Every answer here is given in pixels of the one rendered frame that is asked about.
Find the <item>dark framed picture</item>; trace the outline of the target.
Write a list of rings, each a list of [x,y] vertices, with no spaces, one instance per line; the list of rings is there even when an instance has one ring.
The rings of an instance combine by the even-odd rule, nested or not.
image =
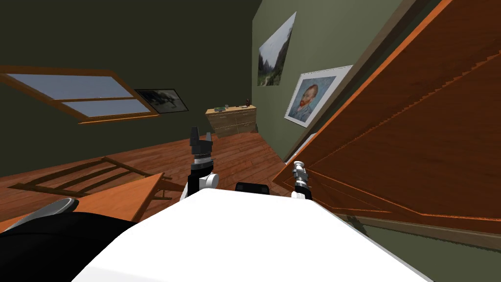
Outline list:
[[[187,112],[189,109],[175,89],[135,89],[159,114]]]

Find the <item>light wooden dresser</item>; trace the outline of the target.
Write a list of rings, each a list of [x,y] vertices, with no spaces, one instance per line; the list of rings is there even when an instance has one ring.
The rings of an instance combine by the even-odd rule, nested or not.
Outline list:
[[[251,104],[208,109],[205,116],[219,139],[256,129],[257,108]]]

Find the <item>brown wooden door leaf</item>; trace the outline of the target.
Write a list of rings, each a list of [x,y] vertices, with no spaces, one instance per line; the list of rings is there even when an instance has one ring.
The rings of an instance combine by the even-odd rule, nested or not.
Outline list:
[[[334,213],[501,234],[501,0],[441,0],[295,160]]]

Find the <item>brown slatted wooden chair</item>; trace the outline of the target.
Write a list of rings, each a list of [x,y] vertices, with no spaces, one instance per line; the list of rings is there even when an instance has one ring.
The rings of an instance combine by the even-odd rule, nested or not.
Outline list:
[[[101,169],[92,173],[89,173],[87,175],[83,175],[81,177],[78,177],[74,180],[70,180],[66,183],[63,183],[57,187],[54,188],[49,188],[49,187],[43,187],[40,184],[43,184],[45,182],[58,179],[61,177],[65,177],[67,175],[70,175],[72,173],[76,173],[82,170],[85,170],[87,168],[91,168],[93,166],[101,165],[104,163],[108,163],[111,166],[107,167],[105,169]],[[96,178],[98,176],[104,175],[106,173],[109,173],[111,171],[117,170],[117,169],[123,169],[124,172],[121,172],[119,174],[113,175],[109,178],[103,179],[99,182],[96,182],[94,184],[91,184],[85,188],[80,189],[79,191],[70,191],[67,190],[67,188],[78,185],[84,181]],[[29,181],[27,183],[16,183],[14,185],[9,186],[11,189],[18,189],[18,190],[25,190],[25,191],[34,191],[34,192],[40,192],[40,193],[46,193],[46,194],[54,194],[54,195],[60,195],[60,196],[67,196],[67,197],[75,197],[75,198],[81,198],[84,196],[89,195],[89,191],[95,188],[98,188],[102,185],[105,185],[111,181],[117,180],[121,177],[127,176],[131,173],[138,174],[142,176],[143,178],[147,178],[152,176],[149,173],[146,173],[142,170],[139,170],[137,168],[133,168],[131,166],[128,166],[126,164],[123,164],[121,162],[118,162],[116,160],[113,160],[109,157],[102,157],[99,160],[87,162],[84,164],[80,164],[74,167],[66,168],[63,170],[60,170],[58,172],[54,172],[51,174],[48,174],[46,176],[39,177],[37,179],[34,179],[32,181]]]

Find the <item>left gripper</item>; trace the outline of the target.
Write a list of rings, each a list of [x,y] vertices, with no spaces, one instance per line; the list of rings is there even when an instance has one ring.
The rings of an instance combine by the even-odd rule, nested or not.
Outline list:
[[[192,155],[207,155],[212,152],[212,136],[210,132],[206,133],[205,140],[199,139],[199,128],[193,126],[190,131],[190,146]]]

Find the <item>wood-framed window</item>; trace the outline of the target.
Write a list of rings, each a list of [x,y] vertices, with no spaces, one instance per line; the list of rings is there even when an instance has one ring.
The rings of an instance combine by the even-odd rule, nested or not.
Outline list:
[[[80,124],[159,115],[111,70],[0,65],[0,82],[77,118]]]

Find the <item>white-framed portrait picture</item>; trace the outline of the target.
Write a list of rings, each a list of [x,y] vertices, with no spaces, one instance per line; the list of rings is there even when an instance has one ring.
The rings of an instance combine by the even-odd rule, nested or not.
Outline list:
[[[301,74],[284,118],[308,127],[351,68],[348,65]]]

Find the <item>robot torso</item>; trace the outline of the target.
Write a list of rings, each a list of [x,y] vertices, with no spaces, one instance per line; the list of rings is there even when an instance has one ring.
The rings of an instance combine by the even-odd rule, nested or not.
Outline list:
[[[311,200],[203,189],[121,234],[72,282],[433,282]]]

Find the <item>orange wooden table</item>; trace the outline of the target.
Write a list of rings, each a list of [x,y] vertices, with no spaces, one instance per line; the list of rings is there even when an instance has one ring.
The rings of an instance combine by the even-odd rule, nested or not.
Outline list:
[[[139,222],[158,192],[163,173],[80,198],[75,212],[88,212]]]

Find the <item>landscape picture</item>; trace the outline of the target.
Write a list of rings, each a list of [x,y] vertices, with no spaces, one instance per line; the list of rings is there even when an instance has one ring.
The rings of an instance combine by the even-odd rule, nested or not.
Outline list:
[[[296,13],[259,47],[257,64],[259,87],[280,84],[295,19]]]

